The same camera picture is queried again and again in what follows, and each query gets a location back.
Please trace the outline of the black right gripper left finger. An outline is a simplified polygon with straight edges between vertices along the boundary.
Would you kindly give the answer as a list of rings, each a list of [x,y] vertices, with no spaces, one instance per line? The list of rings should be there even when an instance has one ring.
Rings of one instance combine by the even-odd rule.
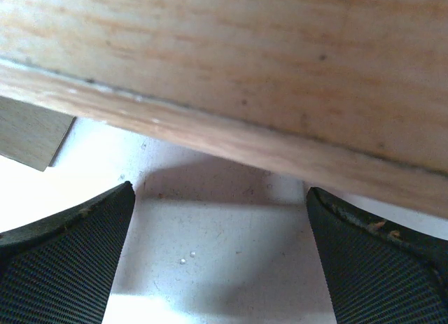
[[[134,203],[126,181],[1,233],[1,322],[101,323]]]

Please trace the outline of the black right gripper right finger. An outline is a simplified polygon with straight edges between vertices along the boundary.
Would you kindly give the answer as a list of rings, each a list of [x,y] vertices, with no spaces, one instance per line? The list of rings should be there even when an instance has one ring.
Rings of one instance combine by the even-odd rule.
[[[447,322],[447,241],[317,187],[306,207],[338,323]]]

